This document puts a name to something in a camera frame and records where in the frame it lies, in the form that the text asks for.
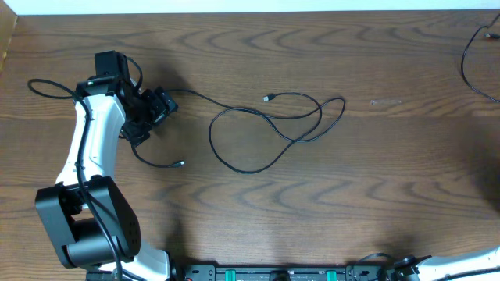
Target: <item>white wall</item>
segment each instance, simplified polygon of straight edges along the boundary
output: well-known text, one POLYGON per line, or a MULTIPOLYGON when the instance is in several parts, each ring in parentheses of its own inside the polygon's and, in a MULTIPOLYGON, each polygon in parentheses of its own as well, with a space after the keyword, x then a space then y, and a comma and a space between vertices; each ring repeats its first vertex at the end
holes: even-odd
POLYGON ((500 9, 500 0, 5 0, 18 15, 500 9))

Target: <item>usb connector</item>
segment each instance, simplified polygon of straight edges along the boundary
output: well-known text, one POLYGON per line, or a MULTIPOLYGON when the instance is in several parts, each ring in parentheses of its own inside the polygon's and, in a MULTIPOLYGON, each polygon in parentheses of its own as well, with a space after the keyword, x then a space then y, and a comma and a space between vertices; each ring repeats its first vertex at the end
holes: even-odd
POLYGON ((268 94, 264 98, 262 98, 264 101, 272 101, 276 97, 275 94, 268 94))

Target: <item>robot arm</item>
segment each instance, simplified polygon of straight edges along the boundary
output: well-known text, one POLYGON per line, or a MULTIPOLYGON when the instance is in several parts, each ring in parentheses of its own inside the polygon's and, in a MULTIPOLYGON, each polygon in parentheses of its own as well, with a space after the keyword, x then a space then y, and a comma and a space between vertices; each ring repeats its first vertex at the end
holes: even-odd
MULTIPOLYGON (((92 114, 88 141, 84 147, 83 178, 89 181, 92 176, 111 176, 114 178, 118 136, 125 123, 125 110, 116 95, 96 94, 84 99, 92 114)), ((75 162, 81 135, 84 131, 85 111, 76 103, 77 125, 71 143, 70 153, 62 172, 55 183, 71 185, 78 183, 75 162)))
MULTIPOLYGON (((137 216, 113 181, 116 149, 122 134, 133 147, 149 138, 149 130, 177 110, 173 99, 157 88, 138 92, 130 79, 127 57, 115 51, 95 55, 96 76, 77 86, 91 113, 84 144, 84 188, 92 197, 119 252, 125 276, 132 279, 177 281, 460 281, 500 280, 500 247, 458 257, 413 256, 391 269, 379 265, 326 268, 216 268, 191 265, 181 270, 170 264, 165 251, 141 239, 137 216)), ((75 161, 84 132, 85 111, 76 104, 77 124, 70 153, 56 185, 37 193, 35 206, 61 263, 93 272, 112 272, 116 264, 95 219, 75 220, 85 208, 78 187, 75 161)), ((107 280, 99 275, 98 280, 107 280)))

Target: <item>wooden surface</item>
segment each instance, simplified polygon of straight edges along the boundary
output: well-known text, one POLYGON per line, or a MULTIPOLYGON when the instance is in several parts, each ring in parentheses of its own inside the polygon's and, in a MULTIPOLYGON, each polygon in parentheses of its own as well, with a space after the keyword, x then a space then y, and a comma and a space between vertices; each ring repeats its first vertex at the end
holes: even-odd
MULTIPOLYGON (((328 135, 293 146, 254 176, 216 160, 207 132, 221 108, 187 94, 174 95, 180 111, 138 149, 153 162, 182 158, 185 168, 146 166, 121 141, 116 182, 143 237, 174 257, 331 264, 377 251, 450 255, 495 246, 500 105, 473 93, 459 76, 463 47, 494 16, 21 17, 0 78, 0 276, 83 278, 83 271, 59 264, 34 210, 37 189, 51 186, 66 160, 74 108, 30 93, 26 82, 39 77, 75 87, 93 75, 94 53, 109 49, 141 65, 146 87, 189 87, 276 114, 312 105, 295 98, 263 104, 263 95, 303 91, 320 101, 339 95, 348 101, 328 135), (371 104, 380 99, 388 103, 371 104)), ((499 48, 480 39, 467 61, 471 82, 492 93, 500 88, 499 48)), ((327 120, 338 109, 326 109, 327 120)), ((298 136, 313 122, 278 125, 298 136)), ((241 168, 260 167, 286 145, 261 119, 241 114, 222 118, 213 133, 221 155, 241 168)))
POLYGON ((2 71, 3 62, 7 57, 7 49, 9 48, 16 21, 16 14, 3 0, 0 0, 0 71, 2 71))

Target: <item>green terminal block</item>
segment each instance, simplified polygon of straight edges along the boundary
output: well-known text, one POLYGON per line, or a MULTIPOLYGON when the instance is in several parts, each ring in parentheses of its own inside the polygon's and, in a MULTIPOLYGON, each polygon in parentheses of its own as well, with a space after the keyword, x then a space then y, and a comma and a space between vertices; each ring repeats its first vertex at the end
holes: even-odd
POLYGON ((327 281, 338 281, 337 272, 336 271, 327 271, 327 281))
POLYGON ((226 270, 226 281, 236 281, 236 270, 226 270))

